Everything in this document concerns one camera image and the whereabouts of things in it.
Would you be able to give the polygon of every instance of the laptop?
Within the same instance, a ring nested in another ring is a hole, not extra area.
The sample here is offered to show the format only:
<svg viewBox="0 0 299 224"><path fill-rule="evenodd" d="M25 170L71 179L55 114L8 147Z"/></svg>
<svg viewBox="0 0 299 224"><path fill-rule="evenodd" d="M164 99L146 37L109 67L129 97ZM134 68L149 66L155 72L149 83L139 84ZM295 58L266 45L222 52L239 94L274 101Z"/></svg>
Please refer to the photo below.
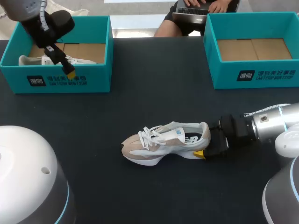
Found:
<svg viewBox="0 0 299 224"><path fill-rule="evenodd" d="M187 6L184 0L178 0L177 10L175 13L172 13L174 21L205 24L209 7L212 3L207 2L204 4L199 2L199 4L199 8L191 4Z"/></svg>

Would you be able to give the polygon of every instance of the sneaker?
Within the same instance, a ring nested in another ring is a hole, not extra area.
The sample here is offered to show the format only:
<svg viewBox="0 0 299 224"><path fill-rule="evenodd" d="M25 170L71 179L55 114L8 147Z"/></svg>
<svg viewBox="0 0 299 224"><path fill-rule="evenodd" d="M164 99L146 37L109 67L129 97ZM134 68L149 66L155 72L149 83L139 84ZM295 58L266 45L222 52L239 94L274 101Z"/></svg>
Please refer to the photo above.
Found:
<svg viewBox="0 0 299 224"><path fill-rule="evenodd" d="M66 58L71 64L96 64L96 62L90 60L72 58L70 56L66 56ZM46 55L42 57L26 57L25 55L22 55L19 57L19 66L22 65L53 65L53 62Z"/></svg>
<svg viewBox="0 0 299 224"><path fill-rule="evenodd" d="M128 160L145 166L156 165L167 154L177 154L186 159L200 159L200 153L210 143L211 133L207 123L182 124L171 122L151 129L147 127L121 144L121 152Z"/></svg>

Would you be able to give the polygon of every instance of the cardboard bottom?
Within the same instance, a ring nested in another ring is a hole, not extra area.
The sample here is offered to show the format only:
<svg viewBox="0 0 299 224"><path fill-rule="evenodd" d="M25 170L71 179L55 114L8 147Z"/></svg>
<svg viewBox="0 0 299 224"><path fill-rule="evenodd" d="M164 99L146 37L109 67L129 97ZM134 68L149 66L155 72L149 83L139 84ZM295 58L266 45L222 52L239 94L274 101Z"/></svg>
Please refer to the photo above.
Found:
<svg viewBox="0 0 299 224"><path fill-rule="evenodd" d="M292 59L283 39L217 40L217 44L223 61Z"/></svg>
<svg viewBox="0 0 299 224"><path fill-rule="evenodd" d="M66 55L72 58L79 58L104 63L105 47L104 43L57 43L56 44ZM28 57L41 57L44 55L43 49L32 45Z"/></svg>

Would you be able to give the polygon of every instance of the shoe tongue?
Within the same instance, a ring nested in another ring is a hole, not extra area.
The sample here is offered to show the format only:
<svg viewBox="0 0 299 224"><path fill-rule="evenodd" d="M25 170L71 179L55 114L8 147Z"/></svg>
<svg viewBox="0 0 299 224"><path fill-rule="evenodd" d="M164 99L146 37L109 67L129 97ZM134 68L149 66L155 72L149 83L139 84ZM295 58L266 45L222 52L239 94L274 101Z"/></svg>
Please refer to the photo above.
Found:
<svg viewBox="0 0 299 224"><path fill-rule="evenodd" d="M53 65L53 62L49 57L42 56L42 65Z"/></svg>
<svg viewBox="0 0 299 224"><path fill-rule="evenodd" d="M165 141L168 141L171 139L179 139L181 142L183 142L183 143L185 142L185 132L182 127L176 128L169 132L161 133L161 135Z"/></svg>

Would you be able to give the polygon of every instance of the teal box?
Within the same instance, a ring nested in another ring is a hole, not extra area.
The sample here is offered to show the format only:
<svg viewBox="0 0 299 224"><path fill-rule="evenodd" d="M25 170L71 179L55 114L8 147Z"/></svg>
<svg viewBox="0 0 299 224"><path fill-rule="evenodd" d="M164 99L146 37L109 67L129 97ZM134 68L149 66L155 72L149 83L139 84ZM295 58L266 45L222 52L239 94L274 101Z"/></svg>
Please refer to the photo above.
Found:
<svg viewBox="0 0 299 224"><path fill-rule="evenodd" d="M222 61L217 40L283 39L292 60ZM204 46L215 89L299 86L299 18L293 12L209 14Z"/></svg>
<svg viewBox="0 0 299 224"><path fill-rule="evenodd" d="M6 47L0 70L14 93L110 92L113 35L109 16L74 16L75 28L61 38L63 43L105 43L103 64L74 65L76 78L68 80L62 65L18 66L21 55L28 56L32 40L20 23ZM41 85L31 86L30 79Z"/></svg>

